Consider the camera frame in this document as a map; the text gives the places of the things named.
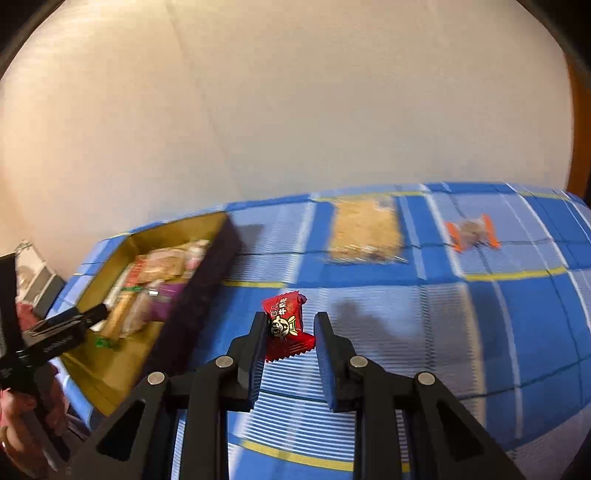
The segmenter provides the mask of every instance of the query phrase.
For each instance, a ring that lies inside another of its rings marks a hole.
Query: candy
[[[314,335],[304,332],[301,314],[304,303],[306,297],[298,291],[263,300],[262,307],[269,317],[267,362],[308,352],[316,346]]]

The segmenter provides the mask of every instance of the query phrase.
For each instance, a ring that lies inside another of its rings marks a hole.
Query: table
[[[395,201],[408,263],[328,262],[332,201],[378,192]],[[427,183],[211,210],[229,212],[244,246],[194,366],[248,333],[263,299],[300,290],[305,331],[327,311],[358,354],[398,374],[436,374],[527,477],[560,476],[591,429],[591,211],[579,198],[521,184]],[[444,224],[483,213],[500,249],[455,252]],[[228,429],[236,480],[352,476],[354,418],[328,410],[315,351],[266,364],[254,410],[230,413]],[[408,471],[404,445],[402,458]]]

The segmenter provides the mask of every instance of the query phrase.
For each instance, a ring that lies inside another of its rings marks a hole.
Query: open box
[[[104,301],[136,255],[198,239],[209,240],[209,248],[165,322],[150,322],[121,339],[116,349],[97,348],[97,334],[88,331],[84,344],[61,356],[72,380],[103,414],[111,414],[150,372],[184,371],[213,296],[240,250],[238,233],[227,214],[219,212],[127,236],[78,299],[76,307],[84,312]]]

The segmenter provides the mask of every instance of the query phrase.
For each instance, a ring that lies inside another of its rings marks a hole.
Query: packaged snack
[[[126,338],[132,333],[139,332],[152,319],[152,304],[155,299],[156,288],[162,280],[155,280],[146,285],[137,295],[134,304],[129,309],[121,328],[120,338]]]
[[[496,238],[495,227],[489,215],[483,214],[477,219],[464,220],[460,224],[447,223],[446,225],[456,252],[463,252],[476,245],[487,245],[491,248],[500,248],[501,246]]]
[[[338,200],[330,237],[331,260],[400,260],[402,233],[390,196]]]
[[[181,276],[183,280],[188,281],[193,276],[193,273],[205,258],[208,245],[209,240],[197,240],[196,242],[189,242],[185,245],[187,253],[185,256],[184,272]]]
[[[127,313],[134,304],[138,291],[141,290],[141,287],[137,286],[138,277],[145,262],[146,258],[144,255],[138,255],[135,257],[134,265],[129,269],[123,290],[119,294],[119,300],[117,301],[115,308],[109,313],[105,325],[100,331],[100,338],[97,341],[97,346],[111,347],[119,340]]]
[[[119,278],[117,279],[117,281],[115,282],[115,284],[113,285],[111,290],[109,291],[107,298],[103,302],[105,304],[105,307],[107,307],[107,309],[109,309],[109,311],[112,310],[113,307],[115,307],[115,304],[117,303],[117,299],[119,298],[119,294],[121,293],[121,289],[123,288],[123,285],[125,285],[125,280],[127,279],[127,276],[129,275],[129,271],[131,270],[131,268],[133,266],[134,266],[134,262],[131,262],[129,265],[127,265],[127,267],[125,267],[125,269],[123,270],[123,272],[121,272],[121,275],[119,275]]]
[[[299,291],[263,300],[262,307],[269,317],[267,362],[308,352],[316,346],[314,335],[304,332],[301,314],[304,303],[306,297]]]
[[[186,283],[164,282],[151,289],[152,295],[151,313],[152,320],[164,322],[168,319],[177,296],[183,291]]]
[[[160,248],[146,255],[138,284],[154,280],[171,280],[183,273],[186,252],[178,248]]]

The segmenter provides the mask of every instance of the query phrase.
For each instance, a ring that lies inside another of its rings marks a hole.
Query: clear plastic bag
[[[160,248],[146,255],[145,265],[139,274],[138,284],[154,280],[171,280],[184,271],[186,252],[178,248]]]
[[[501,247],[492,219],[485,213],[479,218],[463,220],[460,223],[447,223],[446,226],[456,252],[463,252],[477,245]]]
[[[387,195],[338,199],[329,253],[336,262],[406,261],[401,255],[403,235]]]
[[[208,245],[208,240],[197,240],[183,246],[186,250],[184,273],[181,276],[183,280],[188,281],[193,276],[193,273],[205,258]]]
[[[119,334],[120,338],[126,338],[132,333],[139,332],[144,325],[152,320],[154,293],[162,282],[162,280],[155,280],[146,285],[142,291],[137,294],[134,304],[129,309],[123,322],[123,327]]]

